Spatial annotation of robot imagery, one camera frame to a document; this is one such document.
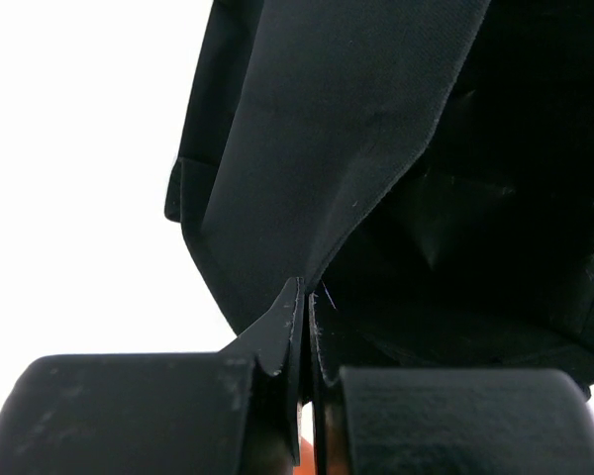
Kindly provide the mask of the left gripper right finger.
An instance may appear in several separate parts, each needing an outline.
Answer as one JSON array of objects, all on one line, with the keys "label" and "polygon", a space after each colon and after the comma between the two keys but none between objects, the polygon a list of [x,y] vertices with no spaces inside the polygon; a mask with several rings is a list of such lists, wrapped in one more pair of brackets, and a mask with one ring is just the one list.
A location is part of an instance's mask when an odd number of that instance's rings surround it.
[{"label": "left gripper right finger", "polygon": [[320,474],[594,474],[594,420],[553,369],[388,365],[308,300]]}]

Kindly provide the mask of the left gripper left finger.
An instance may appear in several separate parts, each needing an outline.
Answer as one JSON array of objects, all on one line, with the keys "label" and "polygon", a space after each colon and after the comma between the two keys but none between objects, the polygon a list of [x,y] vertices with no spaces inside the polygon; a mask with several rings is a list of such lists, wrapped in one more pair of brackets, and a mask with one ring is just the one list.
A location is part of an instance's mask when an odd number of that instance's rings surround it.
[{"label": "left gripper left finger", "polygon": [[0,413],[0,474],[289,474],[300,461],[305,292],[211,353],[55,355]]}]

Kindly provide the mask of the black canvas bag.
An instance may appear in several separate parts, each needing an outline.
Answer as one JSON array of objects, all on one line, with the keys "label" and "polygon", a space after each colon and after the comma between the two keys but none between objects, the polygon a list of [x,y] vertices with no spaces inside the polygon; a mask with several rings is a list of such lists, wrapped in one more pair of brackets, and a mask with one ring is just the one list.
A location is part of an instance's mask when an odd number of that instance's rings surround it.
[{"label": "black canvas bag", "polygon": [[166,216],[229,325],[594,384],[594,1],[217,1]]}]

